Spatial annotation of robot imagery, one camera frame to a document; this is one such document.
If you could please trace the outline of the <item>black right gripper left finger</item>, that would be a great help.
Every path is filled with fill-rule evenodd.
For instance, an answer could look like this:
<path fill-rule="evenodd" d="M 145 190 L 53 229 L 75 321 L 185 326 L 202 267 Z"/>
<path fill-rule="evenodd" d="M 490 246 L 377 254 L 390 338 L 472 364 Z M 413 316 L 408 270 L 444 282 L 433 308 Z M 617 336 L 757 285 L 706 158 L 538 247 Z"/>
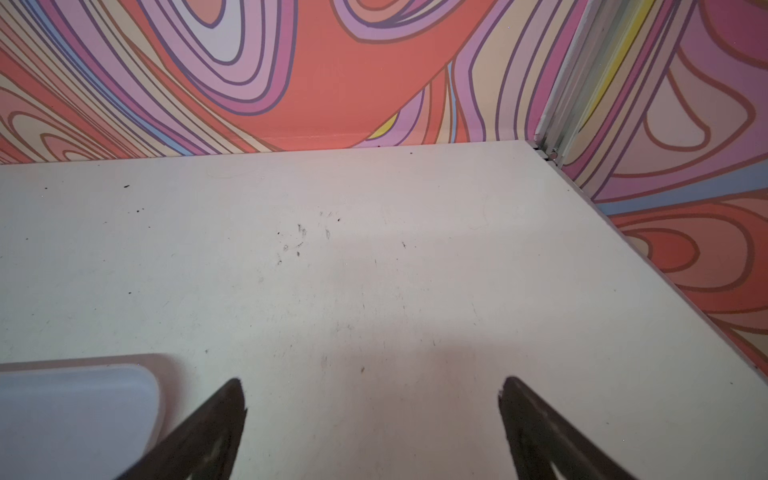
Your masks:
<path fill-rule="evenodd" d="M 228 480 L 246 416 L 241 381 L 232 378 L 120 477 Z"/>

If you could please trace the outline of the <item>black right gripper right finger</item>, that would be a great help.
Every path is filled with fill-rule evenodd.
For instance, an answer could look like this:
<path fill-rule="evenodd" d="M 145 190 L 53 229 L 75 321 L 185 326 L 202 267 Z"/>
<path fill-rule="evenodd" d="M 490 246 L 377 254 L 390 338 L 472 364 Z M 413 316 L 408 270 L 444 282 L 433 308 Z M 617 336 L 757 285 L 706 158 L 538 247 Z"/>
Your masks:
<path fill-rule="evenodd" d="M 505 379 L 498 407 L 519 479 L 631 479 L 518 377 Z"/>

